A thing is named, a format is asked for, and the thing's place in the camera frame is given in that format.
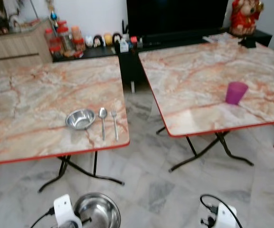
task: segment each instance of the marble pattern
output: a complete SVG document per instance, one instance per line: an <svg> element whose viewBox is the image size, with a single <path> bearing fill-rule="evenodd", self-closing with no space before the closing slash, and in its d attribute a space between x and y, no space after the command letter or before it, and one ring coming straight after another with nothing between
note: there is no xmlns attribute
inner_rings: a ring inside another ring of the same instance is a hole
<svg viewBox="0 0 274 228"><path fill-rule="evenodd" d="M98 153L97 174L123 180L125 186L89 178L69 167L63 178L38 194L43 183L57 176L58 159L0 165L0 228L29 228L55 198L68 193L74 204L89 192L101 192L115 201L121 228L203 228L200 219L207 218L208 212L199 201L202 193L236 207L244 228L274 228L274 126L226 136L231 152L247 157L254 167L228 158L218 143L201 159L169 173L174 163L193 156L187 141L170 138L166 132L156 136L163 121L158 111L151 111L153 96L148 87L137 88L134 95L127 89L124 97L131 143ZM192 136L191 140L201 150L212 138ZM91 170L94 153L75 155L72 160ZM46 217L36 228L55 224L54 217Z"/></svg>
<svg viewBox="0 0 274 228"><path fill-rule="evenodd" d="M117 112L96 117L87 131L65 127L72 111L100 107ZM0 163L64 153L117 148L129 144L128 123L117 57L20 68L0 74Z"/></svg>
<svg viewBox="0 0 274 228"><path fill-rule="evenodd" d="M200 44L139 54L171 136L274 123L274 51L257 44ZM225 103L232 81L249 86Z"/></svg>

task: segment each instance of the television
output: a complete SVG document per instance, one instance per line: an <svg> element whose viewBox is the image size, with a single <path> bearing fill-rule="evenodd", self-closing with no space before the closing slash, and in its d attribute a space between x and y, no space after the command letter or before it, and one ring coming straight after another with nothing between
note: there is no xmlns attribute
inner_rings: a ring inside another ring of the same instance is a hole
<svg viewBox="0 0 274 228"><path fill-rule="evenodd" d="M129 34L158 37L192 31L199 34L201 30L221 28L227 2L228 0L127 0Z"/></svg>

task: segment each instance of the stainless steel bowl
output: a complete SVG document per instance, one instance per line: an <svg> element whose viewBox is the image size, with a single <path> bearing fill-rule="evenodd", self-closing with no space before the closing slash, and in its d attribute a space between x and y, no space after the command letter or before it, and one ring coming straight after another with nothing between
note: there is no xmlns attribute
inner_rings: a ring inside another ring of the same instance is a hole
<svg viewBox="0 0 274 228"><path fill-rule="evenodd" d="M87 129L95 120L94 111L90 109L78 109L73 111L65 120L67 126L73 129Z"/></svg>
<svg viewBox="0 0 274 228"><path fill-rule="evenodd" d="M75 214L84 228L119 228L121 215L117 205L106 195L88 193L75 204Z"/></svg>

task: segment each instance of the fork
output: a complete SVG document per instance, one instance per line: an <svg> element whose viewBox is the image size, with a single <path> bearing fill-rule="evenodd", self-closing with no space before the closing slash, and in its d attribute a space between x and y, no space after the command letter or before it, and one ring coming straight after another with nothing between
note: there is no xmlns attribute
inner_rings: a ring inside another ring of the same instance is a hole
<svg viewBox="0 0 274 228"><path fill-rule="evenodd" d="M114 134L115 134L115 137L116 137L116 141L118 141L119 136L118 136L117 122L116 122L117 113L116 113L114 108L112 108L111 114L112 114L112 117L113 117Z"/></svg>

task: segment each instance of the small toy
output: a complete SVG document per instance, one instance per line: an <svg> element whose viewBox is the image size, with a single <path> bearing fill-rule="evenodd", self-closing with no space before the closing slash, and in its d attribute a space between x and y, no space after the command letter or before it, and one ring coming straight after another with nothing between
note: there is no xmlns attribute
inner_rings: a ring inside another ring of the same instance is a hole
<svg viewBox="0 0 274 228"><path fill-rule="evenodd" d="M105 43L107 46L110 46L113 44L113 37L110 33L105 33L104 34L104 39L105 39Z"/></svg>
<svg viewBox="0 0 274 228"><path fill-rule="evenodd" d="M252 35L256 29L255 21L259 19L264 5L260 0L234 0L230 32L239 37Z"/></svg>
<svg viewBox="0 0 274 228"><path fill-rule="evenodd" d="M96 35L94 37L94 48L96 47L102 47L103 46L103 40L100 35Z"/></svg>
<svg viewBox="0 0 274 228"><path fill-rule="evenodd" d="M85 37L85 43L88 48L91 48L94 45L94 40L92 36Z"/></svg>
<svg viewBox="0 0 274 228"><path fill-rule="evenodd" d="M122 36L120 35L120 33L116 32L113 34L113 45L115 44L115 42L118 40L119 43L121 42Z"/></svg>

